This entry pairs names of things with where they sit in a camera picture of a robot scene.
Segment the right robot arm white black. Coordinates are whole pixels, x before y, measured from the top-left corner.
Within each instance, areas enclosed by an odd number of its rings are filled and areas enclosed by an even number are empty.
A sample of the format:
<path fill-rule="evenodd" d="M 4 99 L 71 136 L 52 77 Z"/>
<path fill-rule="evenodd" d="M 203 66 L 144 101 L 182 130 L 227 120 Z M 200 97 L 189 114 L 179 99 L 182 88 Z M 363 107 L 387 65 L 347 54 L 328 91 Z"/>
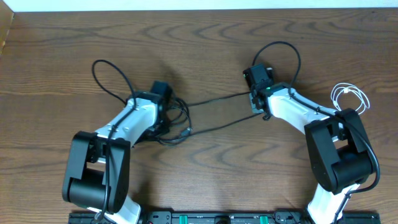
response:
<path fill-rule="evenodd" d="M 371 174 L 380 177 L 376 155 L 355 110 L 337 111 L 306 99 L 285 83 L 251 84 L 256 111 L 282 119 L 305 135 L 312 172 L 318 182 L 306 211 L 312 223 L 337 223 L 353 194 Z"/>

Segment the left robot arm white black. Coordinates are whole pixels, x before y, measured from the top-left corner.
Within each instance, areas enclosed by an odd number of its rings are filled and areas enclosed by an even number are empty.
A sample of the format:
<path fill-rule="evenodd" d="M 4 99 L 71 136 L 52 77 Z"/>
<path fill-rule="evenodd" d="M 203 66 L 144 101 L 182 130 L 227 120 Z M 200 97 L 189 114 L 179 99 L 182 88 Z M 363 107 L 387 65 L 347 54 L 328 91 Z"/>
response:
<path fill-rule="evenodd" d="M 137 223 L 141 206 L 128 196 L 131 149 L 145 132 L 168 122 L 171 96 L 140 92 L 102 128 L 77 132 L 63 181 L 64 201 L 94 211 L 92 223 Z"/>

